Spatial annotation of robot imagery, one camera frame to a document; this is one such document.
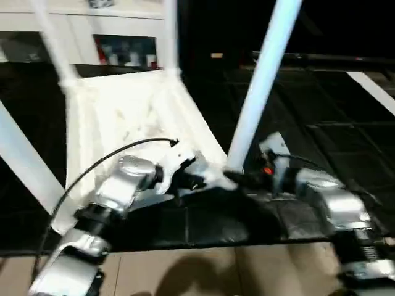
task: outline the beige floor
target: beige floor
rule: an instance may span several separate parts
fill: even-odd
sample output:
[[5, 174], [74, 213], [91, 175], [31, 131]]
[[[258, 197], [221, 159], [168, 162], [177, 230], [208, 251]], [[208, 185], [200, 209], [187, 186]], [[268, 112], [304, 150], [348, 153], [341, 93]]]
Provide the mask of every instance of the beige floor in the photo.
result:
[[[26, 295], [32, 258], [0, 258], [0, 295]], [[101, 296], [327, 296], [339, 288], [329, 244], [115, 253]]]

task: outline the wire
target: wire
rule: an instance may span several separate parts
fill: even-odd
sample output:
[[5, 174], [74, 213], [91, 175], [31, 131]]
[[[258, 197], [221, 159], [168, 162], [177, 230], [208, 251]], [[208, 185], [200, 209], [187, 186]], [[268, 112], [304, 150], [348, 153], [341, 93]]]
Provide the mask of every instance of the wire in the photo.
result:
[[395, 214], [395, 208], [394, 207], [389, 207], [387, 205], [384, 205], [382, 202], [380, 202], [377, 199], [377, 197], [375, 197], [369, 191], [366, 191], [364, 188], [358, 188], [356, 190], [350, 190], [350, 192], [360, 195], [362, 199], [363, 199], [363, 196], [369, 197], [370, 200], [373, 202], [373, 206], [370, 207], [369, 209], [371, 209], [373, 211], [377, 209], [378, 211], [380, 211], [380, 212], [382, 212], [384, 214], [387, 214], [387, 215], [394, 215]]
[[316, 168], [319, 168], [322, 171], [326, 171], [326, 169], [319, 165], [318, 163], [314, 162], [313, 160], [310, 160], [308, 158], [302, 157], [302, 156], [298, 156], [298, 155], [291, 155], [291, 154], [275, 154], [276, 157], [285, 157], [285, 158], [289, 158], [289, 159], [295, 159], [298, 160], [300, 162], [304, 162], [304, 163], [308, 163], [310, 165], [315, 166]]
[[170, 142], [170, 145], [172, 145], [172, 146], [178, 142], [177, 140], [168, 139], [168, 138], [150, 138], [150, 139], [144, 139], [144, 140], [136, 141], [134, 143], [125, 145], [125, 146], [107, 154], [106, 156], [100, 158], [97, 162], [95, 162], [89, 168], [87, 168], [80, 176], [78, 176], [77, 179], [74, 180], [74, 182], [69, 186], [69, 188], [67, 188], [67, 190], [60, 197], [58, 203], [56, 204], [56, 206], [54, 208], [52, 215], [48, 219], [48, 224], [47, 224], [45, 232], [41, 238], [41, 243], [39, 245], [39, 248], [38, 248], [36, 256], [35, 256], [35, 264], [33, 266], [32, 272], [31, 272], [31, 282], [32, 283], [38, 274], [38, 267], [40, 265], [40, 256], [43, 254], [45, 243], [47, 241], [49, 232], [51, 231], [52, 222], [54, 221], [54, 219], [55, 219], [60, 207], [62, 206], [63, 202], [65, 201], [66, 197], [68, 196], [70, 191], [75, 187], [75, 185], [77, 185], [77, 183], [79, 181], [81, 181], [81, 179], [84, 178], [90, 171], [92, 171], [94, 168], [96, 168], [98, 165], [100, 165], [103, 161], [107, 160], [108, 158], [113, 157], [114, 155], [119, 154], [122, 151], [132, 148], [134, 146], [149, 143], [149, 142], [158, 142], [158, 141], [168, 141], [168, 142]]

